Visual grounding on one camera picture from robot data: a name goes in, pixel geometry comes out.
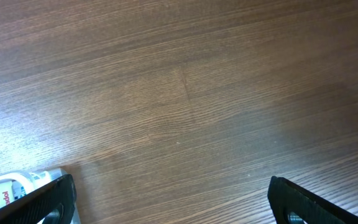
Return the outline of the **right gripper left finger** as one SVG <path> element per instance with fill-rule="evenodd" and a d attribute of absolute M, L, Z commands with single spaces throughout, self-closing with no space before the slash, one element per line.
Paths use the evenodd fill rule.
<path fill-rule="evenodd" d="M 76 188 L 65 174 L 0 208 L 0 224 L 69 224 L 75 213 Z"/>

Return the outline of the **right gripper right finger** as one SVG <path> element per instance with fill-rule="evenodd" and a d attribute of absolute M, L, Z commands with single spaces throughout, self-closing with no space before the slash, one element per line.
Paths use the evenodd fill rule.
<path fill-rule="evenodd" d="M 358 224 L 358 216 L 283 177 L 270 179 L 267 197 L 277 223 Z"/>

